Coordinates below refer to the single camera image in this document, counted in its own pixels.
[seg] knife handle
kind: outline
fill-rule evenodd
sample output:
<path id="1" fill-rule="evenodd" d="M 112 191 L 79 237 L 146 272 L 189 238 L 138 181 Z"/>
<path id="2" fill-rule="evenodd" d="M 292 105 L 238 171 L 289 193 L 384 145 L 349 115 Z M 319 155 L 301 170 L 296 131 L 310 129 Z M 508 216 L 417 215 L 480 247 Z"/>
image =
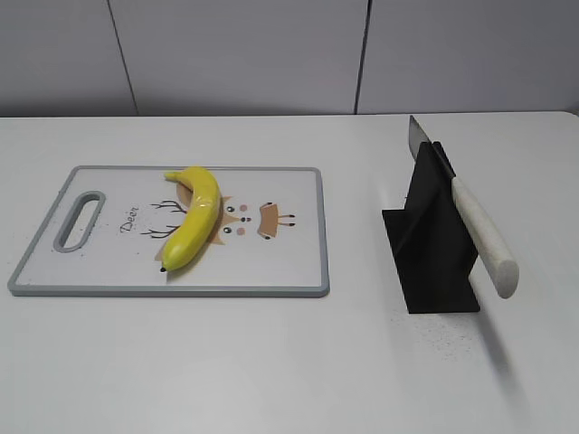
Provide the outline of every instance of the knife handle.
<path id="1" fill-rule="evenodd" d="M 498 294 L 509 298 L 518 283 L 518 264 L 497 226 L 458 176 L 452 178 L 452 200 L 469 231 Z"/>

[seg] white table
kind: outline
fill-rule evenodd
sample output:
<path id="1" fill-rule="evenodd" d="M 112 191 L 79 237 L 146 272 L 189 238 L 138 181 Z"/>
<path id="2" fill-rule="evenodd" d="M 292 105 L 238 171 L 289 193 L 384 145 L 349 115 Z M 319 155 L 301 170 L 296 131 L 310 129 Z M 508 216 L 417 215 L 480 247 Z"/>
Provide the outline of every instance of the white table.
<path id="1" fill-rule="evenodd" d="M 12 297 L 2 433 L 570 433 L 579 426 L 579 118 L 421 115 L 505 235 L 510 300 L 410 316 L 380 215 L 413 170 L 407 116 L 0 119 L 0 276 L 75 165 L 308 165 L 320 299 Z"/>

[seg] yellow banana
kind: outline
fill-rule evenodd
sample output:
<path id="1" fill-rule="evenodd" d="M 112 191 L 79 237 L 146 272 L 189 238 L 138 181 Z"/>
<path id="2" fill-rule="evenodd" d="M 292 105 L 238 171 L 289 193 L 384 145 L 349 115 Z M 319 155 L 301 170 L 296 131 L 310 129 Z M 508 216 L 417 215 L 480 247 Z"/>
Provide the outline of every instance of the yellow banana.
<path id="1" fill-rule="evenodd" d="M 161 271 L 170 271 L 188 264 L 204 246 L 219 216 L 221 193 L 211 172 L 199 166 L 167 172 L 165 179 L 193 191 L 185 221 L 163 249 Z"/>

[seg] knife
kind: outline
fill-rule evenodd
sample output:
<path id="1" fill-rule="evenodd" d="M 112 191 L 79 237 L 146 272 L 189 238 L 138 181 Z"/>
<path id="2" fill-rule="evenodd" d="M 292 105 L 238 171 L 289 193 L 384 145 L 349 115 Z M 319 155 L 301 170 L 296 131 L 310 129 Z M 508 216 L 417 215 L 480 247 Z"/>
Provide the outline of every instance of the knife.
<path id="1" fill-rule="evenodd" d="M 414 160 L 418 158 L 421 146 L 431 146 L 428 138 L 414 116 L 410 116 L 408 127 L 408 144 Z M 489 272 L 490 279 L 498 294 L 509 298 L 517 289 L 518 264 L 510 252 L 505 240 L 498 232 L 497 226 L 480 206 L 474 195 L 467 189 L 460 178 L 454 174 L 446 156 L 442 155 L 443 165 L 451 177 L 452 200 L 464 225 L 469 231 L 480 258 Z"/>

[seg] black knife stand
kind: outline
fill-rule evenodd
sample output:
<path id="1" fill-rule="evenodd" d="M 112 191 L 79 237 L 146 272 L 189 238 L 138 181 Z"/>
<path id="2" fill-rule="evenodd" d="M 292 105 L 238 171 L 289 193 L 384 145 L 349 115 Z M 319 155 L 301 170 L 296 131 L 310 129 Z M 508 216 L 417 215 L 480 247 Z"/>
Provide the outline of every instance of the black knife stand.
<path id="1" fill-rule="evenodd" d="M 477 250 L 451 196 L 439 142 L 422 143 L 403 210 L 383 210 L 410 314 L 479 312 L 469 283 Z"/>

